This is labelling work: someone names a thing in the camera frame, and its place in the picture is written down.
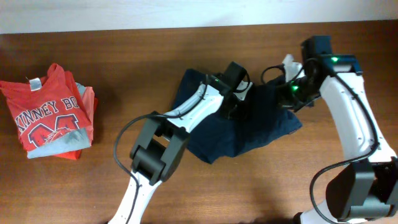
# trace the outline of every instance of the folded shirt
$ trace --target folded shirt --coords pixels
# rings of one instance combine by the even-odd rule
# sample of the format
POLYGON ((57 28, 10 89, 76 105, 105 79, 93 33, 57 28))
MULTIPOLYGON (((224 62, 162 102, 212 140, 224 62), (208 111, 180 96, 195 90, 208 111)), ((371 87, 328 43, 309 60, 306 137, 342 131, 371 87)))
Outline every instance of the folded shirt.
MULTIPOLYGON (((77 139, 82 141, 85 136, 88 138, 85 128, 92 126, 92 122, 72 73, 65 72, 57 64, 52 64, 47 76, 42 77, 39 83, 41 88, 32 90, 30 84, 0 81, 0 90, 6 97, 23 148, 27 152, 34 151, 75 130, 78 132, 70 136, 68 144, 77 139)), ((43 155, 39 152, 44 149, 40 148, 30 155, 28 153, 28 157, 43 155)))

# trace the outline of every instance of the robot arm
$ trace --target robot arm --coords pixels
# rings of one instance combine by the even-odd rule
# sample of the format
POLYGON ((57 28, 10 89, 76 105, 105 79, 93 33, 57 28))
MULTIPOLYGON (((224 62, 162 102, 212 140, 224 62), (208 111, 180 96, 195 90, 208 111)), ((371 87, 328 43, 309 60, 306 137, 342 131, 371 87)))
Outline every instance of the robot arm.
MULTIPOLYGON (((369 157, 351 162, 328 184, 326 200, 317 206, 319 212, 332 223, 362 223, 393 216, 398 207, 398 160, 374 119, 358 62, 352 55, 333 55, 327 36, 306 40, 302 50, 305 62, 315 60, 303 65, 305 76, 299 73, 301 66, 286 65, 286 71, 295 68, 302 77, 288 80, 290 85, 281 90, 281 102, 290 102, 297 111, 321 96, 335 120, 346 160, 369 154, 374 143, 379 143, 369 157)), ((295 222, 331 223, 315 209, 299 213, 295 222)))
POLYGON ((142 215, 156 188, 168 180, 179 165, 188 144, 190 132, 219 108, 228 110, 232 103, 245 99, 252 87, 249 80, 242 81, 246 75, 247 72, 243 67, 232 62, 223 74, 211 75, 210 83, 201 84, 193 96, 165 115, 175 117, 190 110, 189 113, 178 118, 149 118, 145 122, 130 153, 131 174, 140 185, 137 197, 137 185, 131 177, 122 202, 109 224, 141 222, 142 215), (154 135, 166 138, 169 145, 167 147, 161 145, 153 139, 154 135), (136 206, 132 210, 135 197, 136 206))

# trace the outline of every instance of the dark blue cloth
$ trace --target dark blue cloth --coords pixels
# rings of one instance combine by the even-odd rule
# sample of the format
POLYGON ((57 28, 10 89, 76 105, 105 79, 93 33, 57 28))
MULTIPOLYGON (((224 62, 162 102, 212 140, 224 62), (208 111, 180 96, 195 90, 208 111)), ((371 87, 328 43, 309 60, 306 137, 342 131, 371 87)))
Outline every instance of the dark blue cloth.
MULTIPOLYGON (((188 69, 178 88, 173 109, 189 99, 204 79, 204 74, 188 69)), ((247 120, 228 120, 220 115, 220 111, 205 118, 191 132, 188 150, 212 164, 221 156, 238 156, 301 128, 301 122, 292 112, 277 106, 275 85, 279 81, 271 80, 266 85, 253 87, 252 110, 247 120)))

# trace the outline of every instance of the black cable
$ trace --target black cable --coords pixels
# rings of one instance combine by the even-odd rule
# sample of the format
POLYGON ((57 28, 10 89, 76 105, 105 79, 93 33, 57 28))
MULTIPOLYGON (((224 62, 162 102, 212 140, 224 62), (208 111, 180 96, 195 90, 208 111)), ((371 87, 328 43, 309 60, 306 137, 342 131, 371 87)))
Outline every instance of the black cable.
POLYGON ((308 65, 308 63, 311 62, 311 61, 318 62, 318 59, 317 58, 308 58, 308 59, 306 59, 306 61, 304 62, 303 66, 300 68, 300 70, 297 72, 297 74, 290 80, 290 82, 296 80, 297 77, 299 77, 299 75, 302 72, 302 70, 305 69, 305 66, 308 65))
POLYGON ((247 90, 247 88, 249 88, 249 85, 250 85, 250 76, 249 76, 248 73, 246 74, 246 76, 247 76, 247 78, 248 78, 248 84, 246 85, 246 88, 244 88, 243 90, 235 90, 234 93, 243 93, 244 91, 247 90))
POLYGON ((134 118, 133 120, 131 120, 130 122, 128 122, 128 124, 126 124, 126 125, 122 128, 122 130, 120 130, 118 136, 116 137, 114 146, 113 146, 113 159, 116 161, 116 163, 118 164, 118 166, 119 166, 124 172, 126 172, 127 174, 129 174, 129 176, 130 176, 131 178, 134 179, 134 181, 135 181, 135 183, 136 183, 136 193, 135 193, 135 195, 134 195, 134 200, 133 200, 133 202, 132 202, 132 207, 131 207, 131 210, 130 210, 130 214, 129 214, 128 218, 127 218, 126 224, 128 224, 129 221, 130 221, 130 218, 131 218, 131 215, 132 215, 132 211, 134 210, 134 207, 135 207, 135 205, 136 205, 137 196, 138 196, 138 191, 139 191, 139 188, 140 188, 141 186, 139 185, 139 182, 138 182, 137 178, 136 178, 136 177, 131 173, 131 171, 129 171, 129 170, 120 162, 120 160, 118 159, 118 155, 117 155, 116 151, 117 151, 118 144, 119 144, 119 141, 120 141, 120 139, 121 139, 123 133, 124 133, 131 125, 133 125, 135 122, 140 121, 140 120, 142 120, 142 119, 146 119, 146 118, 164 118, 164 119, 169 119, 169 118, 170 118, 170 119, 174 119, 174 118, 181 118, 182 116, 185 116, 186 114, 188 114, 189 112, 191 112, 195 107, 197 107, 197 106, 199 105, 199 103, 200 103, 202 100, 205 99, 205 94, 206 94, 206 91, 207 91, 207 86, 208 86, 208 76, 206 75, 205 89, 203 90, 203 93, 202 93, 200 99, 199 99, 191 108, 189 108, 188 110, 184 111, 182 114, 178 114, 178 115, 175 115, 175 116, 172 116, 172 115, 164 115, 164 114, 145 114, 145 115, 139 116, 139 117, 137 117, 137 118, 134 118))
POLYGON ((284 73, 284 75, 286 74, 284 64, 270 66, 270 67, 264 69, 264 71, 262 71, 262 73, 261 73, 260 79, 261 79, 262 84, 264 84, 264 85, 266 84, 266 82, 264 81, 264 75, 266 74, 266 72, 273 68, 278 68, 279 70, 281 70, 284 73))
POLYGON ((338 162, 336 164, 330 165, 328 167, 323 168, 322 170, 318 171, 315 176, 313 177, 313 179, 311 180, 311 184, 310 184, 310 198, 311 198, 311 202, 312 205, 315 209, 315 211, 318 213, 319 216, 321 216, 326 222, 331 223, 331 224, 341 224, 341 223, 337 223, 334 222, 332 220, 330 220, 329 218, 327 218, 324 214, 322 214, 322 212, 319 210, 318 205, 315 201, 315 197, 313 195, 313 188, 315 185, 315 181, 317 181, 317 179, 324 174, 325 172, 340 167, 340 166, 344 166, 344 165, 348 165, 350 163, 353 162, 359 162, 362 160, 365 160, 367 158, 369 158, 369 156, 373 155, 373 153, 377 150, 377 148, 379 147, 380 143, 378 140, 378 136, 377 136, 377 131, 376 131, 376 127, 373 123, 373 120, 369 114, 369 111, 366 109, 365 105, 363 104, 363 102, 361 101, 361 99, 359 98, 359 96, 347 85, 347 83, 345 83, 337 74, 335 74, 335 78, 351 93, 351 95, 353 96, 353 98, 358 102, 359 106, 361 107, 370 127, 372 130, 372 134, 373 134, 373 138, 374 138, 374 143, 372 144, 372 146, 370 146, 370 151, 362 156, 359 156, 357 158, 354 159, 348 159, 346 161, 342 161, 342 162, 338 162))

